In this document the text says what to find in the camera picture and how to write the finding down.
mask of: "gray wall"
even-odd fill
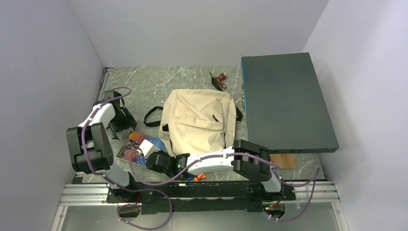
[[[50,230],[102,64],[66,0],[0,3],[0,229]]]
[[[408,2],[330,0],[310,52],[340,149],[322,154],[350,230],[407,230]]]
[[[70,0],[104,66],[301,52],[328,0]]]

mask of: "beige backpack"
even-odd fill
[[[155,110],[163,109],[161,121],[146,122]],[[168,153],[208,153],[232,146],[237,111],[226,92],[216,90],[173,90],[163,108],[155,107],[145,116],[149,127],[158,126],[159,138]]]

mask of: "wooden board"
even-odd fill
[[[296,169],[294,154],[270,154],[271,162],[280,168]]]

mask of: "marble table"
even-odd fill
[[[134,66],[115,67],[112,77],[108,81],[106,90],[114,87],[126,86],[132,89],[132,93],[125,97],[125,107],[135,117],[138,125],[136,131],[149,136],[158,137],[157,128],[149,128],[143,124],[146,113],[154,106],[163,106],[164,100],[174,89],[215,89],[211,85],[210,74],[218,76],[221,73],[227,75],[223,82],[227,85],[226,92],[232,95],[237,107],[242,108],[242,70],[240,66]],[[149,121],[160,120],[161,113],[153,113]],[[114,153],[122,147],[130,130],[119,134],[121,141],[111,141]],[[237,121],[235,139],[247,140],[247,126],[243,119]],[[129,171],[129,163],[115,157],[115,161]],[[295,154],[296,169],[278,169],[278,173],[284,180],[308,180],[312,178],[316,170],[321,166],[318,154]],[[150,171],[146,168],[134,165],[136,173],[146,181],[163,181],[168,179],[164,174]],[[318,179],[325,179],[323,172]],[[204,180],[246,180],[246,178],[233,172],[223,170],[206,174]],[[94,175],[85,175],[83,183],[104,182],[103,179]]]

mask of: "book cover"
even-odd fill
[[[133,163],[146,166],[146,158],[143,155],[137,154],[137,149],[144,140],[151,142],[154,146],[167,153],[165,144],[159,138],[151,137],[143,133],[133,131],[127,137],[127,141],[120,149],[117,157],[122,160],[130,161],[130,157],[133,155]]]

